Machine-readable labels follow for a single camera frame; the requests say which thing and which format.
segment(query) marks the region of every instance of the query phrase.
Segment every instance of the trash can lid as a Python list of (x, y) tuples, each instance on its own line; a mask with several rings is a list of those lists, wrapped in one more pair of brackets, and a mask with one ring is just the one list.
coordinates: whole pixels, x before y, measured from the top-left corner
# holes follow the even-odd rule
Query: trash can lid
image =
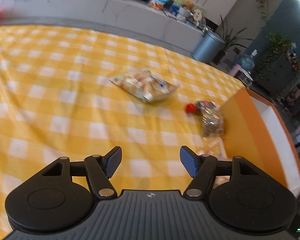
[(221, 45), (225, 45), (226, 42), (216, 33), (214, 33), (211, 30), (207, 31), (207, 35), (209, 35), (212, 39), (214, 39), (217, 43), (221, 44)]

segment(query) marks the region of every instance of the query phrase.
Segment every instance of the hanging plant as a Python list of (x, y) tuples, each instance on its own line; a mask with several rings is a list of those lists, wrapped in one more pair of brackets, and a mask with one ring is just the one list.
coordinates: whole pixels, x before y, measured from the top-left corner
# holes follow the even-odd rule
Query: hanging plant
[(268, 4), (268, 2), (270, 0), (256, 0), (256, 1), (260, 3), (260, 5), (258, 6), (259, 9), (266, 7), (266, 12), (261, 12), (261, 19), (263, 19), (265, 22), (267, 22), (268, 17), (269, 17), (269, 4)]
[(254, 70), (255, 75), (259, 78), (263, 78), (270, 71), (272, 62), (279, 58), (282, 53), (287, 54), (291, 48), (292, 40), (287, 36), (284, 37), (281, 34), (270, 31), (267, 38), (270, 42), (266, 47), (266, 53)]

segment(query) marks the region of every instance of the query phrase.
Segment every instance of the dark cabinet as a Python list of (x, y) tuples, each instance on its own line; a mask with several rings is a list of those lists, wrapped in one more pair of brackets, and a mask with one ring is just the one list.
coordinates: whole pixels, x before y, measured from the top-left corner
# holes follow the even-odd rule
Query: dark cabinet
[(258, 78), (256, 82), (269, 91), (271, 95), (277, 96), (290, 84), (295, 75), (296, 72), (291, 63), (282, 54), (272, 63), (270, 71), (262, 79)]

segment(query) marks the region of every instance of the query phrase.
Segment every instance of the bottle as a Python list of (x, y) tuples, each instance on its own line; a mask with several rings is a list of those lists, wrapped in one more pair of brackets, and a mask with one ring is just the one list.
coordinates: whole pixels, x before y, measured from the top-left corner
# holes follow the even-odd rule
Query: bottle
[(254, 68), (254, 57), (258, 54), (258, 51), (255, 49), (250, 55), (243, 54), (238, 60), (237, 64), (241, 66), (242, 69), (251, 73)]

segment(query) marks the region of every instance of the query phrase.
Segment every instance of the flower pot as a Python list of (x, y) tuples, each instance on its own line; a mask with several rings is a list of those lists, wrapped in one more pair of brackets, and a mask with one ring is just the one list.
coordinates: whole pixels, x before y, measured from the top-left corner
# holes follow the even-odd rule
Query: flower pot
[(216, 65), (219, 64), (220, 60), (222, 59), (222, 57), (226, 54), (226, 52), (221, 49), (219, 50), (219, 52), (217, 53), (217, 55), (213, 58), (212, 62)]

